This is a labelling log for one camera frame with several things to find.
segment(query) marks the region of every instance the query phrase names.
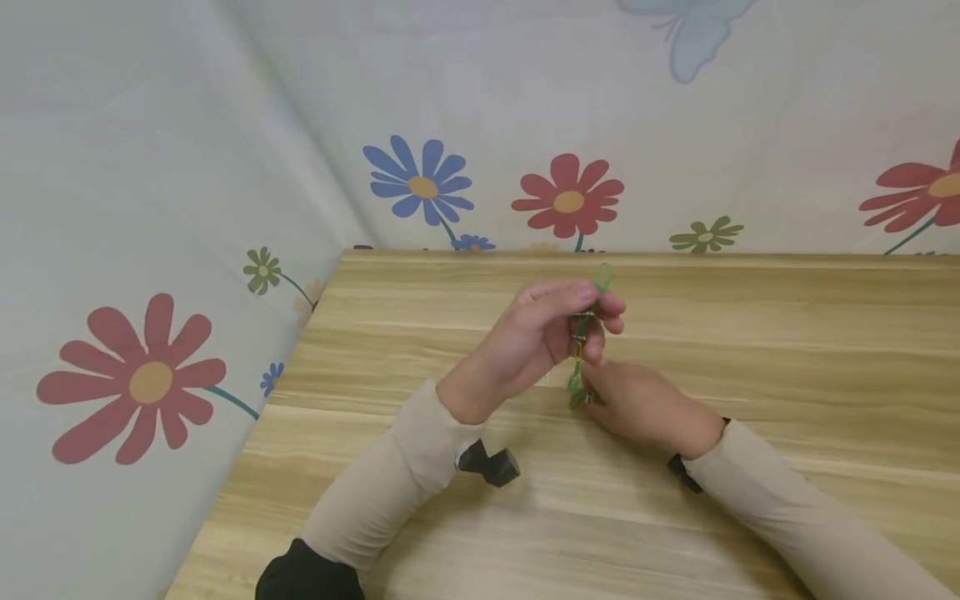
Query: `arm sleeve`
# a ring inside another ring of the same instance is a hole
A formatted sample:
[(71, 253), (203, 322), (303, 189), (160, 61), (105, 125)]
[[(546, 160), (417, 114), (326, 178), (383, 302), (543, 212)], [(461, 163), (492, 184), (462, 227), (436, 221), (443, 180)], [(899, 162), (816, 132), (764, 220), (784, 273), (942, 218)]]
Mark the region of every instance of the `arm sleeve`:
[(955, 600), (894, 544), (787, 465), (742, 423), (684, 460), (690, 477), (774, 547), (818, 600)]

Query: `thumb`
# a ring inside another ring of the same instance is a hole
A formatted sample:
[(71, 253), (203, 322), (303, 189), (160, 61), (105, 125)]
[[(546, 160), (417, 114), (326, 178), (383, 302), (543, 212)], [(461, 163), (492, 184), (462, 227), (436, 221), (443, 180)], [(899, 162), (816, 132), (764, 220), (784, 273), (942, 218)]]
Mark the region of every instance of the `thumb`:
[(544, 294), (523, 306), (520, 318), (531, 328), (541, 329), (555, 319), (587, 310), (596, 299), (596, 286), (587, 282), (578, 283)]

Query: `small blue flower print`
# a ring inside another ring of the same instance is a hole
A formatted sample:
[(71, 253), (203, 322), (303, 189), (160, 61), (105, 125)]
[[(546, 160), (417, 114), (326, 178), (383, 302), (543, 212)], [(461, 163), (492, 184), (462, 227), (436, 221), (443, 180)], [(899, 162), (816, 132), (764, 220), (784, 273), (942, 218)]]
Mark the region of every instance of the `small blue flower print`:
[(283, 375), (283, 363), (270, 363), (270, 370), (263, 373), (263, 381), (260, 382), (260, 389), (263, 390), (263, 397), (267, 397), (274, 392), (276, 381)]
[(453, 177), (467, 166), (465, 158), (449, 155), (441, 162), (444, 143), (439, 139), (428, 140), (423, 144), (421, 173), (417, 170), (417, 162), (406, 140), (394, 135), (390, 138), (390, 145), (399, 163), (375, 146), (364, 146), (363, 155), (374, 167), (383, 171), (370, 173), (376, 180), (371, 182), (370, 191), (379, 198), (403, 196), (394, 203), (393, 211), (397, 217), (405, 219), (417, 212), (420, 204), (423, 204), (426, 224), (436, 227), (441, 223), (441, 214), (450, 223), (457, 223), (460, 215), (455, 208), (473, 210), (471, 201), (450, 195), (473, 185), (469, 178)]
[(459, 240), (450, 240), (450, 246), (453, 250), (493, 250), (494, 244), (486, 237), (479, 235), (461, 235)]

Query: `black sleeve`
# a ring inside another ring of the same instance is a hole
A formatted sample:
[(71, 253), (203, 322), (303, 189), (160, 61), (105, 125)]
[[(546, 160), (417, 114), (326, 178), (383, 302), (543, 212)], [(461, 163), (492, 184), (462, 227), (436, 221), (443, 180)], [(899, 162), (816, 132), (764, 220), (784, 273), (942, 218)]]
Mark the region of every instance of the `black sleeve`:
[(256, 600), (364, 600), (357, 572), (328, 561), (297, 538), (256, 582)]

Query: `floral backdrop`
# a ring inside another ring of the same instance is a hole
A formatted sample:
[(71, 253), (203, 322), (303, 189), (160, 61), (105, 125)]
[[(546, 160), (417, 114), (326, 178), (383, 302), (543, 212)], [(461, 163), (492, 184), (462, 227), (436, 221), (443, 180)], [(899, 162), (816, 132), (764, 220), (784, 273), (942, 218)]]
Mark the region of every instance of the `floral backdrop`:
[(959, 253), (958, 20), (949, 0), (0, 9), (0, 580), (162, 595), (343, 249)]

